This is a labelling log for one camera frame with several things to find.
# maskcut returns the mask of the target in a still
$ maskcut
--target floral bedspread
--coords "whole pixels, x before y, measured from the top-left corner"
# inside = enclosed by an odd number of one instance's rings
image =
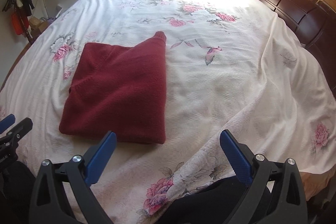
[[[91,187],[114,223],[154,223],[175,199],[234,175],[219,146],[223,129],[269,160],[294,158],[303,172],[335,165],[336,102],[322,70],[258,0],[79,0],[0,93],[0,119],[33,120],[18,154],[34,174],[42,160],[68,161],[93,144],[58,131],[84,45],[131,47],[156,31],[167,36],[167,140],[118,143]]]

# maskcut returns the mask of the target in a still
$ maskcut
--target bed frame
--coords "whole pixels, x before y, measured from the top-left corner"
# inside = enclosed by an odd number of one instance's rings
[[[260,0],[282,18],[319,62],[336,96],[336,13],[322,0]]]

